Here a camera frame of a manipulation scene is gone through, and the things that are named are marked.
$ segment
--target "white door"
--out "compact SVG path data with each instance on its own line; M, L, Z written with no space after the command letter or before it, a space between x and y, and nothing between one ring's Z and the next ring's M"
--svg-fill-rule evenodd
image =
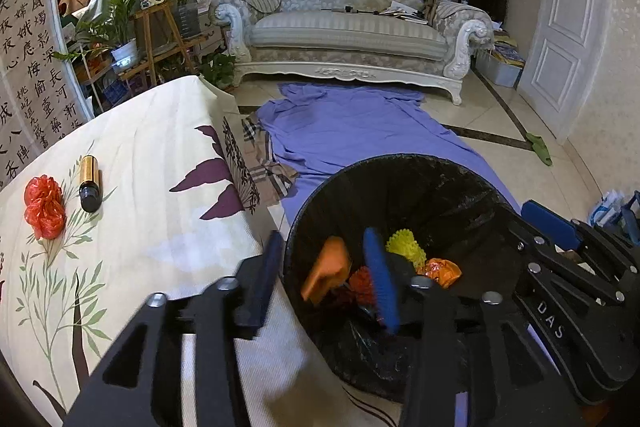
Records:
M559 140L584 104L602 54L609 0L542 0L518 92Z

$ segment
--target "wooden stool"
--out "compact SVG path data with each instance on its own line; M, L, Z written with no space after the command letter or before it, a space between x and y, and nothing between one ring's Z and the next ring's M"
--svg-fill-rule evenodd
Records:
M129 79L140 71L149 70L151 74L151 85L152 87L156 87L158 85L158 81L156 81L156 62L160 62L167 57L171 57L172 55L177 54L178 52L182 53L184 60L189 68L189 71L193 74L198 74L196 68L193 66L193 61L191 57L187 53L187 49L192 48L194 45L199 44L206 40L206 36L200 35L190 39L188 41L184 41L182 36L180 35L180 30L175 23L174 16L171 13L171 6L173 2L163 2L161 4L156 4L151 8L147 8L146 10L140 10L133 14L132 19L135 21L136 19L142 19L142 25L145 33L145 49L146 49L146 60L141 62L134 68L130 70L124 71L120 74L120 78L127 82L127 86L129 86ZM174 35L174 39L176 42L176 46L171 48L170 50L158 54L154 56L154 48L151 41L151 24L149 21L149 16L152 13L162 13L164 14L164 18L169 23L169 28L171 28L171 32Z

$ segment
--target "purple blanket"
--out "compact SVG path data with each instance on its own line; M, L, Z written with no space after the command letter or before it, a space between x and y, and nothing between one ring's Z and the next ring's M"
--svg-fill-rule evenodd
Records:
M490 182L520 206L481 155L420 109L422 93L377 87L280 84L283 100L257 112L278 160L300 173L282 200L293 223L318 185L340 169L373 156L418 153L446 158Z

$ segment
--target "striped seat cushion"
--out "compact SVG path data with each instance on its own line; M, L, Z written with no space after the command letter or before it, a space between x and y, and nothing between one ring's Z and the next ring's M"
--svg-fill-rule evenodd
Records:
M367 13L274 13L252 28L256 47L324 48L440 60L447 43L435 29Z

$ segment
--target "ornate white sofa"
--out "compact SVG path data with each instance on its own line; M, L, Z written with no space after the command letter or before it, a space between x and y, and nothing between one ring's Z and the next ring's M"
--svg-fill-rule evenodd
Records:
M234 84L249 73L404 82L441 87L462 103L462 78L476 48L493 47L489 16L449 1L438 5L435 28L402 20L326 9L382 11L392 0L210 0L210 16L231 24L237 57ZM420 9L420 0L395 0Z

